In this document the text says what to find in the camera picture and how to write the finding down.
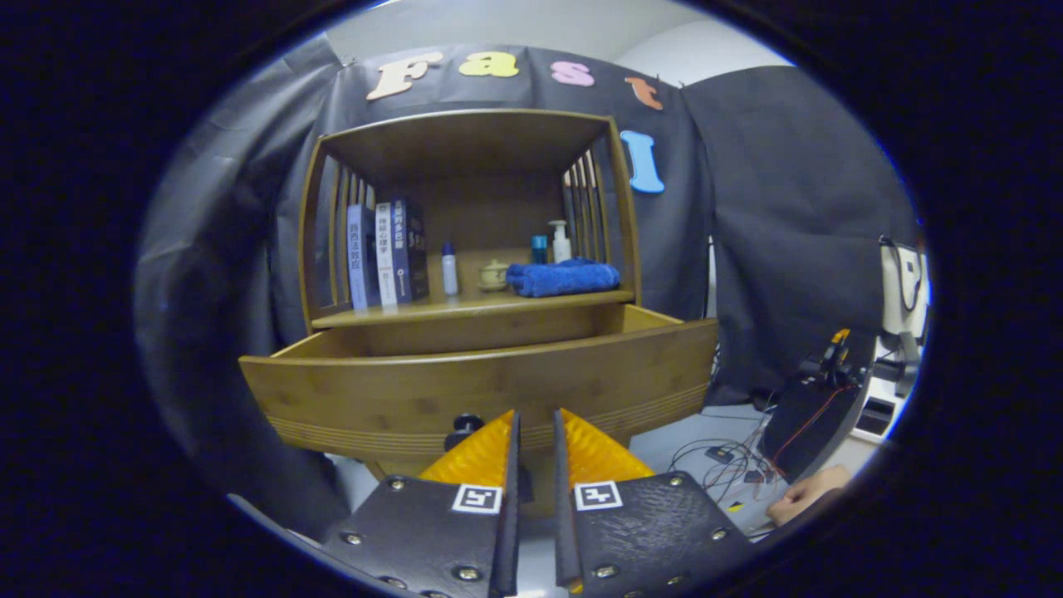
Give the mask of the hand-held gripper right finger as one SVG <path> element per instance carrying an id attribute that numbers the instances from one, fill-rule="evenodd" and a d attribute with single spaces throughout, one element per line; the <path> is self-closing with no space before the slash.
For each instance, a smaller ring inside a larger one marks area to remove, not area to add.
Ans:
<path id="1" fill-rule="evenodd" d="M 754 556 L 690 474 L 654 473 L 568 409 L 553 425 L 556 579 L 570 596 L 693 596 Z"/>

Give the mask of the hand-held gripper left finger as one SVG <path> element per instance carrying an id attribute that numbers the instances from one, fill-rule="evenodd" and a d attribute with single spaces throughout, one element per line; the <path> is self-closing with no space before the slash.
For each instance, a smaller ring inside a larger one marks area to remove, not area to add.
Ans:
<path id="1" fill-rule="evenodd" d="M 460 414 L 428 468 L 379 481 L 323 552 L 418 597 L 517 593 L 521 418 Z"/>

